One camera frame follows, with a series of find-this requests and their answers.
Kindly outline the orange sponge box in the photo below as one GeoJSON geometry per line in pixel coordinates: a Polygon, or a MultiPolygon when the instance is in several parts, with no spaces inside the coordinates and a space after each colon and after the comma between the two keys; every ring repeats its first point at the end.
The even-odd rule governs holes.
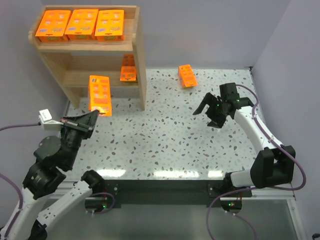
{"type": "Polygon", "coordinates": [[[193,69],[189,64],[178,67],[178,78],[182,88],[193,88],[198,85],[193,69]]]}
{"type": "Polygon", "coordinates": [[[71,41],[96,40],[98,9],[75,9],[68,21],[65,34],[71,41]]]}
{"type": "Polygon", "coordinates": [[[127,83],[137,81],[137,70],[133,54],[123,55],[120,70],[120,81],[127,83]]]}
{"type": "Polygon", "coordinates": [[[100,10],[94,33],[97,41],[123,41],[124,19],[125,11],[123,9],[100,10]]]}
{"type": "Polygon", "coordinates": [[[70,17],[70,10],[46,10],[35,36],[42,43],[68,42],[69,38],[65,31],[70,17]]]}
{"type": "Polygon", "coordinates": [[[98,110],[103,117],[112,116],[110,79],[107,76],[90,75],[88,82],[88,110],[98,110]]]}

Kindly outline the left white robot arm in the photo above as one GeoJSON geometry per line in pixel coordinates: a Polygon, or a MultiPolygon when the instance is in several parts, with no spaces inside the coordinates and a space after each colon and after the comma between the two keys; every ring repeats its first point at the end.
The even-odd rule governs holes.
{"type": "Polygon", "coordinates": [[[72,170],[81,143],[94,131],[98,110],[80,116],[52,119],[47,109],[39,112],[45,129],[57,127],[60,136],[47,136],[33,153],[35,163],[29,168],[22,189],[17,189],[19,202],[9,221],[0,230],[2,240],[44,240],[49,230],[72,206],[103,189],[103,177],[86,171],[77,184],[51,206],[45,208],[51,194],[72,170]]]}

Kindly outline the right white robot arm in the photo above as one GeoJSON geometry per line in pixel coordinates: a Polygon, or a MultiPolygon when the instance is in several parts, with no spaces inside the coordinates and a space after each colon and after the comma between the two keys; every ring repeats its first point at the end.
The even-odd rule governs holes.
{"type": "Polygon", "coordinates": [[[258,189],[288,184],[293,179],[296,156],[294,148],[285,146],[261,122],[255,110],[257,105],[248,97],[241,97],[238,84],[220,85],[220,94],[206,93],[194,115],[206,109],[208,127],[220,129],[231,117],[245,132],[256,152],[256,158],[247,170],[228,172],[219,190],[222,193],[256,187],[258,189]]]}

